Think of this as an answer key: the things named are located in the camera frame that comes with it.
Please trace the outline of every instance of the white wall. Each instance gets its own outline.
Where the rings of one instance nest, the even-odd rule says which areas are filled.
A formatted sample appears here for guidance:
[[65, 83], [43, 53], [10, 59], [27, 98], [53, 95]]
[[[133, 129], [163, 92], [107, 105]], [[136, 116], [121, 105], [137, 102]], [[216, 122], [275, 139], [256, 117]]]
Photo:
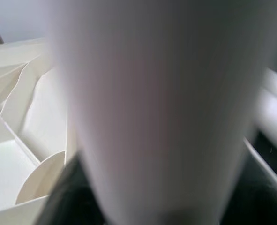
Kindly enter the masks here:
[[0, 0], [0, 36], [4, 42], [44, 36], [38, 4], [36, 0]]

